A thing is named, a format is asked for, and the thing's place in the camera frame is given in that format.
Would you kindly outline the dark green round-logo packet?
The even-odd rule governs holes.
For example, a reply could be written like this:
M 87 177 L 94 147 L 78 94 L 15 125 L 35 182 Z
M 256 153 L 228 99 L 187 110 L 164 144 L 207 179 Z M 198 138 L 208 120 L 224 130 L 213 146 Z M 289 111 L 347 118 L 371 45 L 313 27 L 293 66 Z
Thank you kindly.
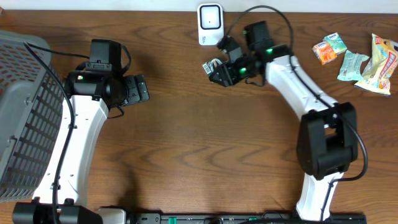
M 215 68 L 217 68 L 221 64 L 222 64 L 222 61 L 220 59 L 214 58 L 208 62 L 205 62 L 202 65 L 202 67 L 203 67 L 204 71 L 206 72 L 206 74 L 209 76 L 215 70 Z

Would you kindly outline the orange tissue pack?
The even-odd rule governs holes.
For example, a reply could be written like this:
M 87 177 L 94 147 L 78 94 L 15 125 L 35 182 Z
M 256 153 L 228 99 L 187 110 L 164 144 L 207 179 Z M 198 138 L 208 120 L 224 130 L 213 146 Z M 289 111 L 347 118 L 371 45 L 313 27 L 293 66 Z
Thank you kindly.
M 314 45 L 312 50 L 322 65 L 325 65 L 326 63 L 329 63 L 337 58 L 337 55 L 332 49 L 331 45 L 325 41 Z

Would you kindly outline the grey plastic basket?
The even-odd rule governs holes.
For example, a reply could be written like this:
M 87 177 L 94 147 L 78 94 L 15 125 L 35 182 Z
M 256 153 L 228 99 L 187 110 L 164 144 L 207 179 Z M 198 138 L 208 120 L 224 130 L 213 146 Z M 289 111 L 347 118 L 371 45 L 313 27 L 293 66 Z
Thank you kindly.
M 37 61 L 51 65 L 48 43 L 1 31 L 1 201 L 31 198 L 49 165 L 63 95 Z

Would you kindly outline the teal tissue pack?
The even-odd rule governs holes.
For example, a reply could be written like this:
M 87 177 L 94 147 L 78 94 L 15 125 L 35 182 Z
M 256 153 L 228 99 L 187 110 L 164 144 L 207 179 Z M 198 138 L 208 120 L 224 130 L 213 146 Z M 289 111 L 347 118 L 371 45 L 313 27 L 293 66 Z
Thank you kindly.
M 340 35 L 335 32 L 333 34 L 327 35 L 323 38 L 325 42 L 328 42 L 335 52 L 335 54 L 342 54 L 347 50 L 347 46 L 341 39 Z

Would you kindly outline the light teal snack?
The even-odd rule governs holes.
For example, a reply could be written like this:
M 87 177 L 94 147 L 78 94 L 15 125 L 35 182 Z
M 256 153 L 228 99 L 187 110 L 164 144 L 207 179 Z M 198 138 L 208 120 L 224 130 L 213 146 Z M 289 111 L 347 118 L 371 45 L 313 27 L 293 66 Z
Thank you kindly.
M 363 80 L 361 75 L 361 65 L 369 59 L 369 56 L 352 53 L 346 50 L 343 63 L 341 65 L 337 79 L 340 81 L 360 81 Z

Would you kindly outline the yellow snack bag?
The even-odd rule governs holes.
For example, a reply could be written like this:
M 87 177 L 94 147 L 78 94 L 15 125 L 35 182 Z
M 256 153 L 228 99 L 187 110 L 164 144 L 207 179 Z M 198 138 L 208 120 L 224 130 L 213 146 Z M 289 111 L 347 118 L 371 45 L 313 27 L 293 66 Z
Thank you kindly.
M 390 77 L 397 68 L 397 42 L 372 34 L 372 56 L 355 87 L 389 96 Z

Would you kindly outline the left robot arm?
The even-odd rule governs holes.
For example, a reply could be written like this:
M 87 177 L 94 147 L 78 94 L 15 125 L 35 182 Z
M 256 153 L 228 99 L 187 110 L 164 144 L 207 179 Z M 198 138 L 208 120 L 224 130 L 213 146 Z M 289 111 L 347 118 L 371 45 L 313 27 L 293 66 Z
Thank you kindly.
M 46 73 L 32 113 L 10 161 L 20 172 L 38 171 L 32 201 L 18 202 L 14 223 L 129 223 L 128 210 L 86 208 L 88 175 L 100 130 L 109 118 L 113 90 L 119 109 L 149 99 L 143 75 L 121 76 L 74 70 L 61 85 Z

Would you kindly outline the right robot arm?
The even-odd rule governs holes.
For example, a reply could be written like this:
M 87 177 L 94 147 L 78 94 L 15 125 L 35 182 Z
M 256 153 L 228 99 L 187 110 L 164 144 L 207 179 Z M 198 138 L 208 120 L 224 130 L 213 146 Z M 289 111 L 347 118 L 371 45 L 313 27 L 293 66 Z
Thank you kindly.
M 304 171 L 302 194 L 295 206 L 299 220 L 330 222 L 330 205 L 351 163 L 358 158 L 356 111 L 351 103 L 328 96 L 305 73 L 288 45 L 276 45 L 264 21 L 244 28 L 249 54 L 231 36 L 217 43 L 228 56 L 214 64 L 209 79 L 224 87 L 261 75 L 293 109 L 300 122 L 297 158 Z

